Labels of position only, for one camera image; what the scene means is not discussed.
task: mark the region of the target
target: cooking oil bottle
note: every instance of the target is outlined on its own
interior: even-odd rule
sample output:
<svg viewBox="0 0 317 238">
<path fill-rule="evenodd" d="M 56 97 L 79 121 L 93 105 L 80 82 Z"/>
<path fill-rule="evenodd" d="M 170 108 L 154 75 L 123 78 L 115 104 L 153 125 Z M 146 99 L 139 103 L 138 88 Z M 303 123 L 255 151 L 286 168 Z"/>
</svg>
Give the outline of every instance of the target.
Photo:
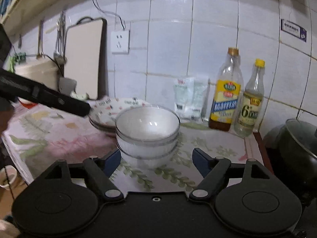
<svg viewBox="0 0 317 238">
<path fill-rule="evenodd" d="M 239 115 L 234 124 L 234 130 L 240 137 L 247 137 L 252 133 L 260 112 L 264 96 L 264 65 L 265 61 L 256 59 L 252 76 L 245 86 Z"/>
<path fill-rule="evenodd" d="M 240 70 L 239 49 L 229 47 L 226 61 L 218 74 L 209 118 L 210 128 L 229 131 L 241 86 L 243 86 L 243 78 Z"/>
</svg>

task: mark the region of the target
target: bottle label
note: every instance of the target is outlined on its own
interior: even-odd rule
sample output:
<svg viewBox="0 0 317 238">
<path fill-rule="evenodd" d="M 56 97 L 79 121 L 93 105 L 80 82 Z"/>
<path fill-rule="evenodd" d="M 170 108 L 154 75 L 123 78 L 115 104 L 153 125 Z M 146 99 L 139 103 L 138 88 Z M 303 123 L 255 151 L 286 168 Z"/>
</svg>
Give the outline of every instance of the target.
<svg viewBox="0 0 317 238">
<path fill-rule="evenodd" d="M 247 128 L 253 128 L 259 115 L 262 99 L 243 94 L 238 123 Z"/>
<path fill-rule="evenodd" d="M 237 107 L 240 85 L 231 81 L 217 81 L 210 119 L 230 123 Z"/>
</svg>

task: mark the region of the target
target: white plastic bag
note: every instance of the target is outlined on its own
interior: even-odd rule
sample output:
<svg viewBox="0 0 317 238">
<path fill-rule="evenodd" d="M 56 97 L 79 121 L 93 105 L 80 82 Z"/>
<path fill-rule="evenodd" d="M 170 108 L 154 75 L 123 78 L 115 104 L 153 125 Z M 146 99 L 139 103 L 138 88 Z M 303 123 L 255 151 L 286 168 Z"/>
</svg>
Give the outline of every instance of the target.
<svg viewBox="0 0 317 238">
<path fill-rule="evenodd" d="M 175 79 L 174 94 L 175 104 L 174 111 L 178 117 L 183 118 L 185 107 L 191 104 L 194 93 L 194 78 Z"/>
<path fill-rule="evenodd" d="M 201 122 L 207 90 L 208 78 L 177 79 L 174 85 L 175 113 L 179 118 Z"/>
</svg>

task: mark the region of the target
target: floral tablecloth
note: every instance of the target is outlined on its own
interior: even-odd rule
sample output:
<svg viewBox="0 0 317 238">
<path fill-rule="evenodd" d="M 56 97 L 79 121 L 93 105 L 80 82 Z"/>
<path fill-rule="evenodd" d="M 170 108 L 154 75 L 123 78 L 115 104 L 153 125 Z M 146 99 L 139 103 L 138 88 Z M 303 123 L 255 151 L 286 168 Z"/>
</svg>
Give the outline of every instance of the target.
<svg viewBox="0 0 317 238">
<path fill-rule="evenodd" d="M 3 139 L 9 155 L 28 183 L 57 159 L 79 163 L 90 155 L 103 157 L 116 149 L 115 138 L 95 129 L 88 118 L 42 105 L 30 110 L 18 107 Z M 180 128 L 178 146 L 168 164 L 144 170 L 133 168 L 122 160 L 110 179 L 124 194 L 129 191 L 190 192 L 202 180 L 192 162 L 194 148 L 202 149 L 211 157 L 229 158 L 233 163 L 245 163 L 248 158 L 263 163 L 253 135 L 240 138 L 234 133 L 188 123 Z M 237 182 L 240 179 L 231 179 L 229 184 Z"/>
<path fill-rule="evenodd" d="M 243 139 L 234 133 L 184 124 L 180 128 L 176 153 L 168 164 L 154 170 L 144 170 L 132 168 L 122 160 L 110 179 L 125 195 L 129 191 L 189 193 L 202 181 L 202 176 L 192 162 L 194 148 L 202 149 L 211 157 L 229 158 L 233 163 L 245 163 L 248 158 L 263 163 L 253 135 Z M 230 179 L 229 185 L 240 181 L 239 178 Z"/>
<path fill-rule="evenodd" d="M 94 128 L 87 117 L 43 105 L 30 110 L 18 105 L 2 139 L 27 183 L 58 159 L 81 163 L 91 155 L 103 157 L 116 149 L 115 138 Z"/>
</svg>

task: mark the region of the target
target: electrical outlet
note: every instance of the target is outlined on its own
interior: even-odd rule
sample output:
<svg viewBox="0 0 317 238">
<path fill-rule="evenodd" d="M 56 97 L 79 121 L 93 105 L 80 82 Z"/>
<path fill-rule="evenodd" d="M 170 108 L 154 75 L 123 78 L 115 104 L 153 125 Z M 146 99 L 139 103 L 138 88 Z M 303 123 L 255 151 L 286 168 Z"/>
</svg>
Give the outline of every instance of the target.
<svg viewBox="0 0 317 238">
<path fill-rule="evenodd" d="M 130 42 L 130 31 L 111 32 L 111 52 L 113 54 L 128 54 Z"/>
</svg>

